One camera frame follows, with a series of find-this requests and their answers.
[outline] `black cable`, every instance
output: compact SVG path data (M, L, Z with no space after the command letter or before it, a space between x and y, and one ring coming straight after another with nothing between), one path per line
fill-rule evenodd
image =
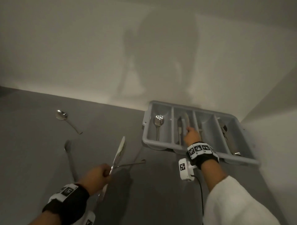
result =
M191 175L191 176L192 176L192 177L195 177L195 178L198 180L199 184L200 184L200 190L201 190L201 202L202 202L202 216L204 216L202 186L201 186L200 180L199 180L199 178L198 178L197 176L195 176L195 175Z

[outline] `cutlery tray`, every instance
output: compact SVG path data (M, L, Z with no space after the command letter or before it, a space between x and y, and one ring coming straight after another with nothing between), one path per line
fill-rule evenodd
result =
M181 145L179 145L177 126L177 120L181 117L181 139L183 140L184 136L187 134L187 119L184 113L189 117L190 126L199 130L202 141L208 143L218 154L220 159L230 164L260 164L252 154L250 144L244 135L244 130L238 119L233 115L221 112L151 101L148 110L144 113L142 141L155 150L165 150L169 148L173 149L177 154L185 155L187 146L183 141ZM162 115L164 119L164 123L160 126L159 141L157 141L157 128L154 125L154 118L157 115ZM228 128L228 135L232 137L232 148L236 149L241 156L236 156L231 153L218 119Z

